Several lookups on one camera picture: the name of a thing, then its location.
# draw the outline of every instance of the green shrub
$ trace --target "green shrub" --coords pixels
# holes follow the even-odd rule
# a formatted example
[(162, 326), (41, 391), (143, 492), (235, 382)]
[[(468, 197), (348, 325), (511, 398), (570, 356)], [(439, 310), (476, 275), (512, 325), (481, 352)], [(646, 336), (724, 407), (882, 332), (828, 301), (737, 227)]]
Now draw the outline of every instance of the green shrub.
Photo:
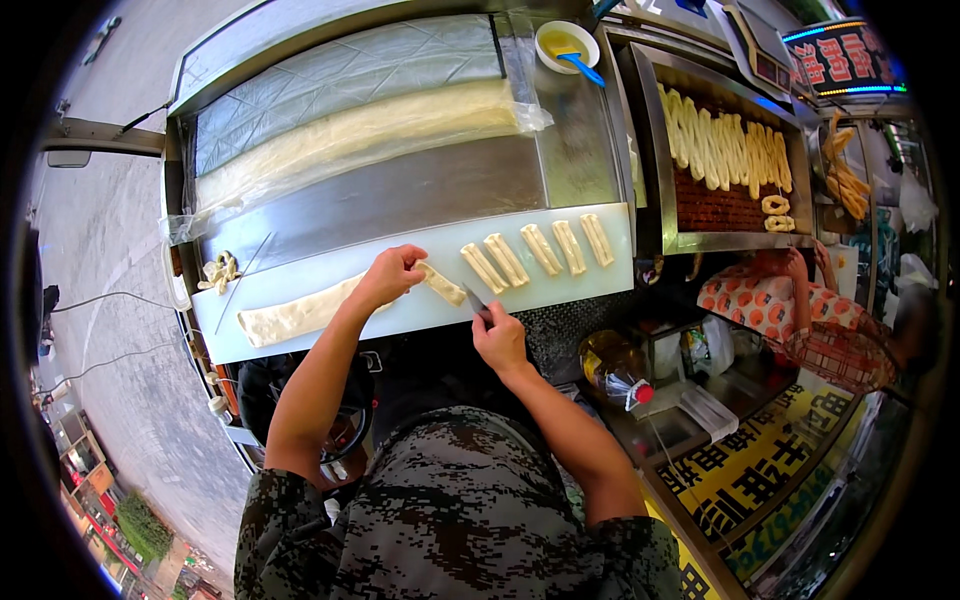
[(117, 524), (144, 564), (162, 558), (170, 549), (173, 534), (160, 522), (139, 492), (132, 492), (117, 504)]

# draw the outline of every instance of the person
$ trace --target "person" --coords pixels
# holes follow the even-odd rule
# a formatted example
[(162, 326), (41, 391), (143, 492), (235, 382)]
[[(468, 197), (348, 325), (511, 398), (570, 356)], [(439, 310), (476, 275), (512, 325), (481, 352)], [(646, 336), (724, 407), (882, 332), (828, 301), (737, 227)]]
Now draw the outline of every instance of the person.
[(855, 394), (892, 382), (899, 370), (929, 370), (939, 330), (933, 295), (922, 284), (900, 292), (890, 327), (837, 293), (827, 249), (815, 241), (814, 261), (824, 285), (809, 281), (796, 248), (758, 252), (710, 277), (697, 304), (764, 336), (795, 364)]
[[(678, 544), (647, 515), (630, 459), (540, 377), (523, 325), (496, 301), (489, 330), (474, 317), (474, 353), (529, 426), (458, 401), (497, 395), (457, 392), (469, 386), (459, 379), (423, 381), (428, 406), (443, 404), (444, 390), (450, 397), (425, 412), (417, 388), (390, 398), (384, 386), (373, 423), (382, 442), (354, 498), (329, 521), (321, 449), (360, 331), (423, 280), (412, 267), (426, 256), (411, 245), (380, 254), (283, 388), (240, 526), (237, 597), (680, 597)], [(416, 358), (429, 365), (444, 354)], [(398, 399), (408, 414), (384, 436), (380, 411)], [(551, 452), (583, 489), (586, 523), (571, 512)]]

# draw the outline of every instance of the plaid shirt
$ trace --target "plaid shirt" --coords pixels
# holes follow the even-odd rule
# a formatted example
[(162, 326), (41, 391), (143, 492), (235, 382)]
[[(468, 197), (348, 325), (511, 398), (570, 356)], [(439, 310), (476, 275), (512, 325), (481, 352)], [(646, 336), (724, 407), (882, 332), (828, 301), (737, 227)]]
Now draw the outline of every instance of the plaid shirt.
[(855, 328), (814, 322), (810, 329), (794, 332), (782, 349), (790, 360), (830, 383), (868, 394), (897, 376), (885, 346), (889, 334), (886, 325), (863, 312)]

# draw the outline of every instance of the camouflage shirt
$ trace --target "camouflage shirt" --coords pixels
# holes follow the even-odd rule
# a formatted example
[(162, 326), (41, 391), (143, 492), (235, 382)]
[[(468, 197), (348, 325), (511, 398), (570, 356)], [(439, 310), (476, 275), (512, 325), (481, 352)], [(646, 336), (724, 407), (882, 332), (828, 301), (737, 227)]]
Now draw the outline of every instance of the camouflage shirt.
[(380, 447), (334, 524), (305, 479), (258, 472), (237, 598), (679, 598), (666, 525), (585, 528), (552, 462), (510, 423), (465, 406), (424, 414)]

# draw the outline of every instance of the woman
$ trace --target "woman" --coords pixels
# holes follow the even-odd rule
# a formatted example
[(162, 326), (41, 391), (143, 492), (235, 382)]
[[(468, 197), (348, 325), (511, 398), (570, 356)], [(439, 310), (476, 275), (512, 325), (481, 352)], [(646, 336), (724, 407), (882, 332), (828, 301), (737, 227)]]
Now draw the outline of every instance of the woman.
[(936, 303), (920, 284), (900, 293), (891, 330), (837, 294), (827, 249), (816, 242), (825, 286), (811, 283), (795, 248), (762, 251), (700, 288), (697, 304), (764, 336), (774, 352), (857, 394), (893, 381), (898, 370), (924, 372), (935, 362)]

